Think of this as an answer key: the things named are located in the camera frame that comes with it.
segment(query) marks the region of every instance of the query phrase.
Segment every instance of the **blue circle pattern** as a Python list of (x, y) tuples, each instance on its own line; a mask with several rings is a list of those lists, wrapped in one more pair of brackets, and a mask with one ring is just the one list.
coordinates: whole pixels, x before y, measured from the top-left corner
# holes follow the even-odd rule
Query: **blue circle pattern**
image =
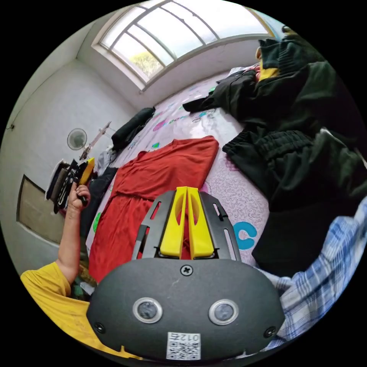
[[(253, 240), (253, 238), (256, 237), (257, 230), (252, 224), (248, 222), (238, 222), (233, 226), (233, 230), (236, 235), (238, 248), (240, 250), (248, 250), (255, 244), (255, 241)], [(240, 230), (246, 231), (247, 234), (252, 238), (246, 238), (245, 240), (241, 240), (239, 237)]]

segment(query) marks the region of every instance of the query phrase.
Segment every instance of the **wooden panel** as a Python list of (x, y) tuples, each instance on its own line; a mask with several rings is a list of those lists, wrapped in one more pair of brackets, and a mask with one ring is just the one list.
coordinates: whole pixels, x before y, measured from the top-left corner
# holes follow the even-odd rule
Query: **wooden panel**
[(45, 194), (26, 177), (23, 181), (18, 208), (18, 221), (39, 236), (60, 243), (64, 218), (54, 214), (54, 203), (45, 201)]

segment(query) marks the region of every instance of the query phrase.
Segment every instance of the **red shirt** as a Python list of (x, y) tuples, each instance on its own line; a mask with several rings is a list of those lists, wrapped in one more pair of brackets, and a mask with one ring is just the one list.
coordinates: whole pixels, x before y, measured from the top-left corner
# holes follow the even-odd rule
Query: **red shirt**
[[(154, 199), (178, 186), (201, 188), (217, 151), (212, 136), (173, 140), (159, 150), (140, 152), (118, 169), (89, 256), (89, 273), (97, 282), (131, 260), (139, 226)], [(187, 223), (182, 258), (190, 258)]]

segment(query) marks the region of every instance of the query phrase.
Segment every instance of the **tree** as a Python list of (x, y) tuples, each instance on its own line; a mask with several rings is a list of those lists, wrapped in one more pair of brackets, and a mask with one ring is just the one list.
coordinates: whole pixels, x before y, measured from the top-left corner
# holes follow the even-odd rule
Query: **tree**
[(132, 56), (130, 61), (141, 69), (147, 77), (150, 77), (162, 67), (158, 60), (148, 51)]

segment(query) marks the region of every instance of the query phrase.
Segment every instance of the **white wall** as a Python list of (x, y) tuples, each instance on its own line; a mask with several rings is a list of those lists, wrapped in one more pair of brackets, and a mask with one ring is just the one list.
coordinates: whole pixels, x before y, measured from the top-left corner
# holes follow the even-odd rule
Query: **white wall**
[(256, 39), (229, 43), (210, 49), (183, 62), (159, 78), (147, 90), (140, 89), (112, 62), (91, 47), (97, 34), (113, 14), (99, 18), (87, 34), (77, 58), (96, 72), (137, 109), (151, 107), (190, 84), (232, 67), (249, 66), (257, 62)]
[(29, 79), (25, 85), (22, 93), (19, 95), (18, 100), (11, 112), (9, 117), (8, 125), (10, 126), (16, 115), (19, 113), (24, 103), (32, 95), (32, 93), (55, 71), (59, 70), (64, 65), (68, 64), (70, 61), (76, 58), (79, 48), (84, 41), (84, 38), (92, 28), (94, 22), (81, 28), (68, 39), (66, 39), (60, 46), (58, 46), (40, 65), (40, 67), (35, 71), (32, 77)]
[[(74, 60), (49, 77), (26, 101), (5, 132), (0, 150), (0, 223), (17, 272), (36, 269), (57, 258), (55, 245), (16, 222), (19, 187), (25, 174), (46, 189), (60, 159), (71, 162), (81, 151), (67, 146), (68, 133), (85, 129), (90, 142), (98, 128), (112, 121), (115, 130), (137, 111), (93, 70)], [(105, 136), (91, 151), (97, 155), (111, 140)]]

